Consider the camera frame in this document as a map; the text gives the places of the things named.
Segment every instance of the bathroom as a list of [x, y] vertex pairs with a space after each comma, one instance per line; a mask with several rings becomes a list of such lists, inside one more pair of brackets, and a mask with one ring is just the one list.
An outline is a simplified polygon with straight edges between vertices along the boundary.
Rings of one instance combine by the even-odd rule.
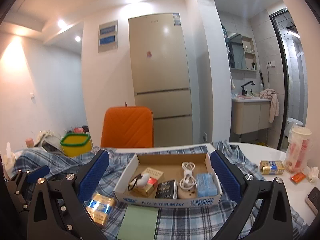
[[[230, 141], [285, 151], [288, 144], [285, 127], [290, 121], [304, 126], [308, 107], [306, 62], [294, 21], [282, 0], [215, 1], [228, 38], [233, 85]], [[264, 89], [273, 89], [278, 100], [272, 122], [268, 120], [269, 112], [262, 110], [271, 103], [252, 101]], [[251, 99], [250, 105], [255, 108], [242, 110], [243, 115], [239, 117], [236, 109], [241, 104], [249, 105], [235, 101], [242, 96]]]

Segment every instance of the faucet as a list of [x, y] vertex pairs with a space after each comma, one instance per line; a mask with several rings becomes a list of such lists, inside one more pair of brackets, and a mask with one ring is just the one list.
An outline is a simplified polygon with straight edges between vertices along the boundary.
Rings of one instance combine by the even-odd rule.
[[248, 93], [247, 90], [244, 91], [244, 87], [245, 87], [246, 85], [250, 84], [250, 83], [251, 83], [252, 86], [254, 85], [254, 82], [253, 82], [253, 81], [249, 81], [249, 82], [247, 82], [246, 84], [244, 84], [244, 85], [241, 86], [241, 87], [242, 87], [241, 94], [242, 94], [243, 96]]

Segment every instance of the black door frame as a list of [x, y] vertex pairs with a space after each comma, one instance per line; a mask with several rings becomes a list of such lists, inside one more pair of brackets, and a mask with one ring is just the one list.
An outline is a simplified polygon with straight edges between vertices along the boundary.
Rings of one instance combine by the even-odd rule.
[[286, 12], [289, 12], [287, 8], [282, 9], [280, 11], [277, 11], [271, 15], [269, 15], [270, 20], [272, 22], [273, 28], [276, 33], [276, 37], [278, 40], [279, 48], [280, 48], [280, 54], [281, 54], [281, 60], [282, 60], [282, 67], [283, 67], [283, 77], [284, 77], [284, 109], [283, 109], [283, 119], [282, 119], [282, 126], [281, 126], [281, 133], [280, 138], [278, 142], [278, 150], [281, 150], [281, 144], [284, 136], [284, 129], [287, 124], [287, 118], [288, 118], [288, 102], [289, 102], [289, 74], [288, 74], [288, 64], [287, 64], [287, 58], [284, 51], [284, 45], [281, 38], [281, 33], [279, 31], [279, 28], [277, 26], [276, 17], [282, 14], [285, 14]]

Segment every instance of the beige refrigerator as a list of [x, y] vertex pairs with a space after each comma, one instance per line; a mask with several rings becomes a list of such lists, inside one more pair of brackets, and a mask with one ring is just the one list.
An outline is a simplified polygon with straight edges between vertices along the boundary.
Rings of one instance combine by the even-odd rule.
[[131, 18], [129, 39], [135, 103], [153, 112], [155, 147], [192, 144], [191, 92], [180, 15]]

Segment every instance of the table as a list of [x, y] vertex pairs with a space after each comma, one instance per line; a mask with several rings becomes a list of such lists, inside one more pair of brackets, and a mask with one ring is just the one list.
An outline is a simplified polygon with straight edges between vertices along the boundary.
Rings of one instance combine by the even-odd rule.
[[[261, 160], [267, 161], [284, 161], [285, 153], [273, 148], [260, 146], [256, 144], [248, 143], [230, 143], [233, 145], [239, 145], [240, 149], [244, 155], [252, 162], [260, 165]], [[117, 153], [142, 153], [142, 152], [154, 152], [154, 151], [163, 151], [163, 150], [174, 150], [174, 149], [184, 149], [194, 146], [206, 146], [208, 152], [213, 152], [215, 148], [210, 144], [197, 144], [197, 145], [187, 145], [187, 146], [175, 146], [175, 147], [158, 147], [158, 148], [133, 148], [133, 149], [117, 149]], [[285, 188], [287, 190], [288, 198], [290, 205], [295, 211], [297, 211], [300, 216], [305, 220], [305, 222], [310, 225], [315, 218], [315, 214], [311, 208], [306, 204], [305, 198], [310, 193], [310, 191], [317, 187], [320, 189], [320, 180], [315, 183], [310, 183], [307, 179], [304, 179], [298, 184], [295, 184], [290, 180], [290, 177], [293, 174], [284, 171], [282, 175], [264, 175], [263, 177], [266, 180], [273, 181], [275, 177], [281, 177], [283, 179]]]

